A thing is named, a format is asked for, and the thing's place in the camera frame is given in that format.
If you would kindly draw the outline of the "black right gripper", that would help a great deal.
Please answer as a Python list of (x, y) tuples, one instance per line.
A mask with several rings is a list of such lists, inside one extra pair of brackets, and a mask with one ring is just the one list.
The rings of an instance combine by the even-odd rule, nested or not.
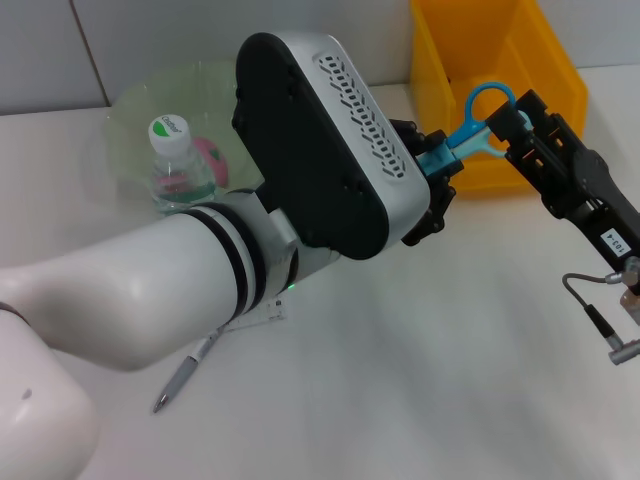
[[(508, 144), (506, 160), (555, 218), (566, 218), (571, 210), (572, 187), (562, 161), (570, 160), (573, 185), (586, 202), (568, 219), (613, 270), (624, 270), (631, 257), (639, 256), (639, 212), (612, 179), (606, 162), (595, 150), (582, 148), (567, 121), (549, 113), (534, 90), (524, 93), (516, 108), (500, 107), (487, 120), (497, 139)], [(532, 128), (525, 126), (521, 111)]]

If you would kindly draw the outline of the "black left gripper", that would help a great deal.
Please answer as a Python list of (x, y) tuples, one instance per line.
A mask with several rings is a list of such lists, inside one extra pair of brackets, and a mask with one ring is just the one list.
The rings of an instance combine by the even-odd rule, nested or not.
[[(390, 124), (410, 153), (431, 152), (447, 140), (442, 130), (424, 134), (413, 121), (390, 119)], [(430, 206), (419, 222), (402, 238), (404, 245), (415, 246), (422, 239), (444, 228), (445, 206), (449, 206), (456, 195), (455, 188), (450, 185), (452, 176), (450, 167), (439, 169), (427, 176), (431, 191)]]

